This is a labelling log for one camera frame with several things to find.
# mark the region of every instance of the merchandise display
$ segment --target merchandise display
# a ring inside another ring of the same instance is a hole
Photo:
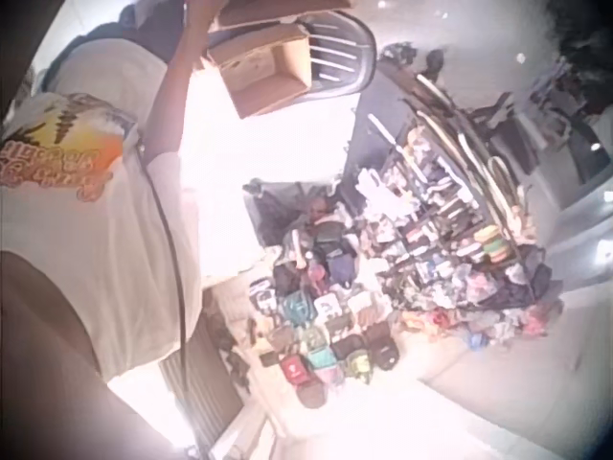
[[[272,278],[251,286],[307,407],[346,378],[370,384],[375,368],[393,371],[398,334],[457,337],[477,351],[542,336],[561,313],[561,283],[504,162],[484,158],[460,111],[442,121],[415,105],[403,147],[391,140],[380,169],[355,173],[363,207],[348,216],[342,194],[311,196],[285,230]]]

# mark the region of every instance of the pants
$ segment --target pants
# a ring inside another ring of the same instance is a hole
[[[107,388],[53,283],[1,254],[4,458],[186,458]]]

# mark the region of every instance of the ceiling light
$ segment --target ceiling light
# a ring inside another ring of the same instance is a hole
[[[596,248],[596,263],[608,264],[613,259],[613,241],[600,240]]]

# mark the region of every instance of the black cable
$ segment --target black cable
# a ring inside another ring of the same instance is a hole
[[[186,412],[188,416],[188,421],[192,420],[192,405],[190,399],[189,385],[188,385],[188,367],[187,367],[187,353],[186,353],[186,345],[187,345],[187,326],[186,326],[186,308],[185,308],[185,292],[183,290],[183,279],[181,277],[181,269],[179,267],[179,258],[176,252],[176,245],[174,244],[174,238],[172,237],[172,232],[170,231],[170,226],[168,219],[166,218],[166,214],[164,213],[164,208],[162,207],[162,202],[160,201],[160,196],[157,194],[157,190],[155,190],[155,186],[153,185],[153,180],[149,175],[147,170],[147,165],[143,159],[144,146],[139,144],[138,147],[138,160],[141,165],[141,169],[143,170],[143,174],[145,175],[145,179],[151,188],[151,192],[153,193],[153,200],[155,201],[155,206],[157,207],[158,214],[160,216],[160,220],[162,221],[162,226],[164,227],[164,233],[166,234],[166,239],[169,244],[170,250],[170,259],[172,261],[172,271],[174,272],[174,280],[176,283],[176,294],[177,300],[179,303],[179,359],[181,365],[181,386],[183,387],[183,399],[186,405]]]

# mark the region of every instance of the cardboard box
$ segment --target cardboard box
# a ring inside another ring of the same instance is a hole
[[[241,119],[272,111],[311,86],[308,34],[280,24],[210,50]]]
[[[211,31],[261,24],[312,12],[329,12],[353,7],[353,0],[230,0]]]

